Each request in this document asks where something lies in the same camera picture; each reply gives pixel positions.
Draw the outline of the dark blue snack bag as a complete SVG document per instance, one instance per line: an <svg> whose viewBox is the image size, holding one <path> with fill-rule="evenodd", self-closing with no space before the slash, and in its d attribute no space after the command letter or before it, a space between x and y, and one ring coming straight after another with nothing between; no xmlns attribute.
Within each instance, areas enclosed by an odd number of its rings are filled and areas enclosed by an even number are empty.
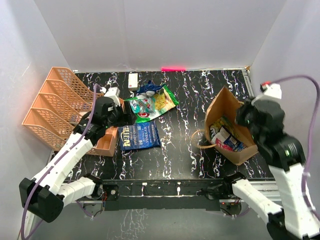
<svg viewBox="0 0 320 240"><path fill-rule="evenodd" d="M165 85L156 85L149 80L146 84L141 85L136 91L137 95L143 95L145 97L152 97L158 91L160 91Z"/></svg>

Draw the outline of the teal snack packet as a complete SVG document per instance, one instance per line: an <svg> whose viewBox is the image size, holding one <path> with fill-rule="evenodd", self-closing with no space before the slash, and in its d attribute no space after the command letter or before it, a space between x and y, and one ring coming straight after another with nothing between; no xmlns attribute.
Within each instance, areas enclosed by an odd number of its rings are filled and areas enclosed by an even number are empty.
<svg viewBox="0 0 320 240"><path fill-rule="evenodd" d="M129 100L133 113L153 113L156 109L155 102L152 98L139 98Z"/></svg>

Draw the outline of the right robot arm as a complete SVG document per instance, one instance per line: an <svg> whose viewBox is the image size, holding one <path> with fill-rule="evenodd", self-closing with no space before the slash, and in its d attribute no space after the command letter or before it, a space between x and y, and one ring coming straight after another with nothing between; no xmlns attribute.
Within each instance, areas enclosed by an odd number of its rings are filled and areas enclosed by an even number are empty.
<svg viewBox="0 0 320 240"><path fill-rule="evenodd" d="M320 221L311 212L301 188L306 158L301 143L284 132L285 112L273 100L246 100L236 111L235 122L246 127L258 152L271 171L281 198L278 205L268 199L241 174L224 178L223 194L245 201L264 221L274 240L318 240Z"/></svg>

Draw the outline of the blue cookie bag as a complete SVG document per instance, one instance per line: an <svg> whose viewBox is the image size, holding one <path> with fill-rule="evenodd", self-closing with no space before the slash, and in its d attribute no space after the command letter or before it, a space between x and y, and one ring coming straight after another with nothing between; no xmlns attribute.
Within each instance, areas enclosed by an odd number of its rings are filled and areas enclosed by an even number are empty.
<svg viewBox="0 0 320 240"><path fill-rule="evenodd" d="M234 135L232 135L224 126L222 126L219 129L219 132L211 138L211 143L232 152L240 152L247 147L243 142L239 141Z"/></svg>

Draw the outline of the navy Kettle chips bag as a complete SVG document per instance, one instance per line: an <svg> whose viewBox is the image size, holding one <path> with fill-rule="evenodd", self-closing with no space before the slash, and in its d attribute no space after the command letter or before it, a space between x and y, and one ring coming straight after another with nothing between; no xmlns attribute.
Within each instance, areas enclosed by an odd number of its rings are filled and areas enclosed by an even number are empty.
<svg viewBox="0 0 320 240"><path fill-rule="evenodd" d="M157 125L154 121L119 127L118 134L122 151L143 150L161 146Z"/></svg>

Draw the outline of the green chips bag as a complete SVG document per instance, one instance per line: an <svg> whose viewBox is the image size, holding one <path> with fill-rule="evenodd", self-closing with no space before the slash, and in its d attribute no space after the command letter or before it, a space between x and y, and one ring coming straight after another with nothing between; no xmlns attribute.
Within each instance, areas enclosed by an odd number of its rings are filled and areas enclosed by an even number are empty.
<svg viewBox="0 0 320 240"><path fill-rule="evenodd" d="M133 99L144 99L151 98L155 103L155 111L152 113L135 113L136 115L136 123L146 123L156 118L162 116L169 110L175 108L179 101L176 99L175 95L169 90L167 85L158 91L155 95L151 97L137 95L135 97L126 99L125 101L133 100Z"/></svg>

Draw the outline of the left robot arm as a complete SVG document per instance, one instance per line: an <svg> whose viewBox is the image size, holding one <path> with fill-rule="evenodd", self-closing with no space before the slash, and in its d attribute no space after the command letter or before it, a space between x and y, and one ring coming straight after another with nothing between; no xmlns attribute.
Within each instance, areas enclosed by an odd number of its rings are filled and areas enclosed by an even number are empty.
<svg viewBox="0 0 320 240"><path fill-rule="evenodd" d="M116 96L101 96L87 112L53 160L32 179L24 178L19 193L24 212L31 212L47 223L53 222L70 203L89 196L103 195L102 181L87 174L65 184L68 174L105 135L110 127L133 125L136 121L130 103L120 103Z"/></svg>

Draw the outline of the brown paper bag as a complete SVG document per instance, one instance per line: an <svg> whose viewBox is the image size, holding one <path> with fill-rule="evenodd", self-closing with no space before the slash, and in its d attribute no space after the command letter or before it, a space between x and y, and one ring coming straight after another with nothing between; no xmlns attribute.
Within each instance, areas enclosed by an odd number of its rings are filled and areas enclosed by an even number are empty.
<svg viewBox="0 0 320 240"><path fill-rule="evenodd" d="M242 165L258 153L249 130L236 124L236 110L243 106L226 87L223 87L206 110L204 129L191 136L199 149L215 148L234 165Z"/></svg>

